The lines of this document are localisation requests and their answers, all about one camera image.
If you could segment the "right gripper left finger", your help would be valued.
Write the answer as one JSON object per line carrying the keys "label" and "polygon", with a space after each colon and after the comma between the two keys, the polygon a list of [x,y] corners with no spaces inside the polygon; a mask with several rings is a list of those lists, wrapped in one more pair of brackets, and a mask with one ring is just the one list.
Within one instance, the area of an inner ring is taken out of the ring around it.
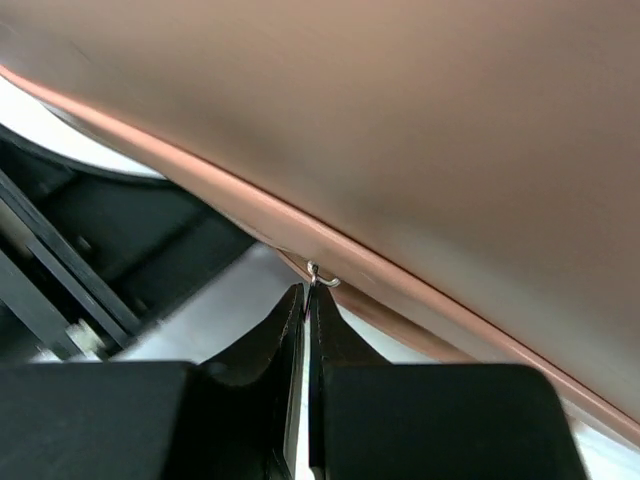
{"label": "right gripper left finger", "polygon": [[211,359],[1,370],[5,479],[289,479],[304,288]]}

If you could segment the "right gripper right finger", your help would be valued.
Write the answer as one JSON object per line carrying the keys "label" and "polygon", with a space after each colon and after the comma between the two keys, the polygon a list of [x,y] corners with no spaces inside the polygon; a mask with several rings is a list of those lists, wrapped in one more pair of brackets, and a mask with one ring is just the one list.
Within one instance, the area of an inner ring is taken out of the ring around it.
{"label": "right gripper right finger", "polygon": [[521,364],[394,364],[311,288],[309,466],[318,479],[582,479],[558,395]]}

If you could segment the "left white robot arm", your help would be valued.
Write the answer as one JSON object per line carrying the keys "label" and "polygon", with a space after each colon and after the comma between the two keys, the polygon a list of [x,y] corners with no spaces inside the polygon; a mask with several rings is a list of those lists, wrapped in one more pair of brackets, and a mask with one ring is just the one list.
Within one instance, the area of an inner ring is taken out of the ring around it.
{"label": "left white robot arm", "polygon": [[253,238],[161,179],[1,132],[1,359],[106,359],[218,277]]}

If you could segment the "silver zipper pull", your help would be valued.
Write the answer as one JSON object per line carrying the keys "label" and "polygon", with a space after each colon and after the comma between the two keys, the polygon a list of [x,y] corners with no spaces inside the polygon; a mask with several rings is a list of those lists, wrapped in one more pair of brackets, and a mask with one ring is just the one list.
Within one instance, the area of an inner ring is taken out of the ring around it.
{"label": "silver zipper pull", "polygon": [[327,288],[335,288],[338,287],[341,283],[340,279],[337,277],[333,277],[331,279],[324,278],[319,273],[319,266],[309,260],[306,264],[307,272],[310,275],[310,284],[311,285],[323,285]]}

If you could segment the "pink hard-shell suitcase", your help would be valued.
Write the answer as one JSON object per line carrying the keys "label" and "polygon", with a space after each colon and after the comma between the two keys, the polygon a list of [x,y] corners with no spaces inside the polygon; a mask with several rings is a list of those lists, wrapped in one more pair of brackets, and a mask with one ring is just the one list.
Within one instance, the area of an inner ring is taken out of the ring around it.
{"label": "pink hard-shell suitcase", "polygon": [[422,352],[639,442],[635,1],[5,1],[1,74]]}

